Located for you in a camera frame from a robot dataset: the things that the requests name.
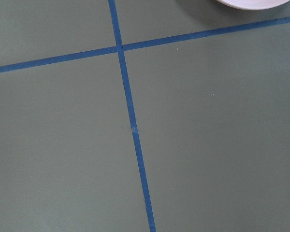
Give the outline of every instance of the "gray surface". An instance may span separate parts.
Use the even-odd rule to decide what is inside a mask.
[[[0,66],[114,45],[105,0],[0,0]]]
[[[117,54],[1,73],[0,232],[93,231],[148,231]]]
[[[290,24],[126,52],[159,232],[290,232]]]
[[[243,11],[215,0],[117,0],[124,44],[290,16],[290,2]]]

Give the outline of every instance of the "plate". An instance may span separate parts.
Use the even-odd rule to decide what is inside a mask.
[[[264,10],[280,6],[290,0],[217,0],[221,3],[242,10]]]

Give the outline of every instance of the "blue grid line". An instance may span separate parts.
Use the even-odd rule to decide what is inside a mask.
[[[221,34],[232,33],[232,32],[243,31],[243,30],[270,27],[270,26],[286,24],[286,23],[290,23],[290,17],[266,20],[266,21],[255,22],[255,23],[247,23],[247,24],[231,26],[231,27],[226,27],[226,28],[205,30],[205,31],[194,32],[190,34],[170,36],[170,37],[148,40],[148,41],[143,41],[143,42],[130,43],[130,44],[123,45],[123,49],[124,51],[129,51],[129,50],[134,50],[134,49],[139,49],[139,48],[144,48],[144,47],[170,44],[170,43],[175,43],[179,41],[193,40],[193,39],[198,39],[198,38],[203,38],[203,37],[221,35]]]
[[[126,59],[125,59],[125,54],[124,54],[124,50],[122,46],[115,0],[109,0],[108,2],[110,6],[116,47],[117,47],[117,52],[118,52],[119,65],[120,65],[121,76],[122,76],[122,81],[123,81],[125,95],[126,95],[130,125],[132,129],[133,142],[134,142],[136,158],[137,158],[141,184],[142,184],[142,189],[143,189],[143,195],[144,195],[144,200],[145,200],[145,205],[146,205],[149,230],[150,232],[156,232],[154,214],[153,214],[153,210],[151,206],[151,200],[150,200],[150,194],[149,194],[149,188],[148,188],[148,183],[147,183],[147,177],[146,177],[145,165],[144,165],[143,154],[142,154],[142,149],[141,149],[139,132],[137,130],[135,111],[134,111],[131,88],[130,88],[130,83],[129,83]]]
[[[21,62],[17,64],[9,64],[9,65],[0,66],[0,73],[19,70],[19,69],[32,68],[32,67],[46,65],[46,64],[65,62],[69,60],[106,55],[106,54],[115,53],[115,52],[117,52],[116,47],[107,47],[107,48],[72,53],[72,54],[67,54],[67,55],[62,55],[62,56],[57,56],[57,57],[50,57],[50,58],[37,59],[37,60],[32,60],[32,61],[27,61],[27,62]]]

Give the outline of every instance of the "white dish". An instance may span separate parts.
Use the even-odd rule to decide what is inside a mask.
[[[290,0],[217,0],[242,10],[264,10],[282,5]]]

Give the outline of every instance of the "blue tape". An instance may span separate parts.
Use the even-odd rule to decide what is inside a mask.
[[[129,78],[128,78],[125,54],[124,54],[122,41],[121,41],[121,34],[120,34],[115,0],[109,0],[108,2],[109,2],[111,17],[112,17],[116,47],[117,47],[118,58],[119,58],[119,65],[121,69],[121,76],[122,76],[122,81],[124,85],[126,101],[127,101],[127,106],[128,106],[128,113],[129,113],[131,129],[132,129],[132,136],[133,136],[133,141],[134,141],[136,158],[137,158],[137,163],[139,166],[141,184],[142,184],[143,195],[145,199],[149,230],[150,232],[156,232],[156,226],[155,226],[155,221],[154,221],[153,210],[151,207],[149,188],[148,188],[146,171],[145,171],[144,160],[143,160],[143,155],[142,155],[141,142],[140,142],[139,132],[137,130],[137,125],[136,125],[136,118],[135,118],[131,88],[130,88],[130,83],[129,83]]]
[[[219,29],[213,29],[213,30],[205,30],[205,31],[200,31],[200,32],[195,32],[195,33],[190,33],[190,34],[170,36],[170,37],[165,37],[161,39],[154,39],[154,40],[148,40],[148,41],[137,42],[137,43],[129,43],[129,44],[123,45],[123,50],[129,51],[129,50],[134,50],[134,49],[139,49],[139,48],[144,48],[144,47],[170,44],[170,43],[179,42],[179,41],[193,40],[193,39],[198,39],[198,38],[203,38],[203,37],[208,37],[208,36],[221,35],[221,34],[226,34],[226,33],[242,31],[242,30],[264,28],[264,27],[269,27],[269,26],[274,26],[274,25],[279,25],[279,24],[286,24],[286,23],[290,23],[290,17],[267,20],[267,21],[256,22],[256,23],[242,24],[238,26],[219,28]]]
[[[117,52],[116,47],[107,47],[107,48],[101,48],[101,49],[96,49],[96,50],[91,50],[91,51],[86,51],[86,52],[78,52],[78,53],[73,53],[73,54],[68,54],[68,55],[63,55],[63,56],[58,56],[58,57],[37,59],[37,60],[32,60],[32,61],[27,61],[27,62],[22,62],[22,63],[17,63],[17,64],[0,66],[0,73],[19,70],[19,69],[26,69],[26,68],[31,68],[31,67],[36,67],[36,66],[41,66],[41,65],[46,65],[46,64],[59,63],[59,62],[64,62],[64,61],[69,61],[69,60],[74,60],[74,59],[95,57],[95,56],[100,56],[100,55],[105,55],[105,54],[110,54],[110,53],[115,53],[115,52]]]

